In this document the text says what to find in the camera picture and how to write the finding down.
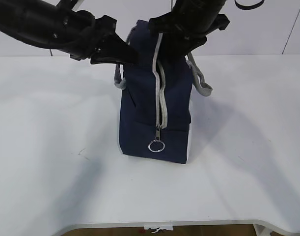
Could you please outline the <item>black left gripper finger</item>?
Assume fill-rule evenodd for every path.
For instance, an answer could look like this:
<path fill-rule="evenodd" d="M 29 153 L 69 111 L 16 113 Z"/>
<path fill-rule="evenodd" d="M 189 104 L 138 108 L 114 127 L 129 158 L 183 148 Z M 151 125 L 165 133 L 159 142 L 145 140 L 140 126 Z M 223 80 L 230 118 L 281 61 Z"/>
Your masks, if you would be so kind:
<path fill-rule="evenodd" d="M 122 40 L 116 33 L 103 38 L 98 44 L 98 56 L 118 59 L 136 58 L 138 52 Z"/>
<path fill-rule="evenodd" d="M 112 57 L 101 57 L 98 55 L 92 56 L 90 59 L 90 64 L 136 64 L 136 58 L 132 59 L 118 59 Z"/>

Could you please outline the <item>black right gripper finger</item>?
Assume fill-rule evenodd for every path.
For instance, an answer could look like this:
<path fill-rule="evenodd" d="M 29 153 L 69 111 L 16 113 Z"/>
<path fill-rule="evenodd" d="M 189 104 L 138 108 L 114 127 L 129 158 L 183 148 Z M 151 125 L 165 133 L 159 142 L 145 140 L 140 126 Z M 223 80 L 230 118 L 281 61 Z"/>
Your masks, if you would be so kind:
<path fill-rule="evenodd" d="M 184 36 L 183 55 L 187 55 L 194 49 L 204 45 L 207 37 L 204 34 L 193 34 Z"/>
<path fill-rule="evenodd" d="M 158 61 L 163 63 L 184 62 L 185 53 L 183 52 L 186 40 L 183 35 L 171 33 L 159 33 L 161 43 L 158 52 Z"/>

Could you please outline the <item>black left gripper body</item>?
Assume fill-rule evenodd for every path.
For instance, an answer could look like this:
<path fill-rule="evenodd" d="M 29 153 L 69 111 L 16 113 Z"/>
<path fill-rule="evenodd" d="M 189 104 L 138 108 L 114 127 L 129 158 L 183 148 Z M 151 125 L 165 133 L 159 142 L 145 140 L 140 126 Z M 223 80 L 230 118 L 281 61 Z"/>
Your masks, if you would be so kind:
<path fill-rule="evenodd" d="M 117 20 L 86 11 L 58 9 L 54 13 L 54 49 L 76 60 L 90 58 L 108 36 L 115 35 Z"/>

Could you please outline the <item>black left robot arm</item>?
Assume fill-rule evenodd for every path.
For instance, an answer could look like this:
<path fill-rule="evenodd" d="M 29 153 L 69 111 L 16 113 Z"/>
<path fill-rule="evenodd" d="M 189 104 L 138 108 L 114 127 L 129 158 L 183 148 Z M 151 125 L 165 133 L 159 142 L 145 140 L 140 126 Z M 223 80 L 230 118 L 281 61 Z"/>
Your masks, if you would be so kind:
<path fill-rule="evenodd" d="M 74 11 L 75 0 L 0 0 L 0 31 L 33 47 L 58 50 L 91 64 L 135 64 L 138 53 L 116 31 L 117 20 Z"/>

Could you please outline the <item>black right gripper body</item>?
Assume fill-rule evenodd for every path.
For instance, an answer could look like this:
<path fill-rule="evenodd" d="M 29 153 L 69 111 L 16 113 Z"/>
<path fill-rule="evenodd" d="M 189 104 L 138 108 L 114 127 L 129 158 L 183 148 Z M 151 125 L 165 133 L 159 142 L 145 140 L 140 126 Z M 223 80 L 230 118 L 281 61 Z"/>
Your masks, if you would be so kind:
<path fill-rule="evenodd" d="M 151 18 L 151 33 L 171 33 L 184 37 L 203 37 L 215 30 L 225 30 L 230 21 L 219 12 L 224 0 L 177 0 L 172 10 Z"/>

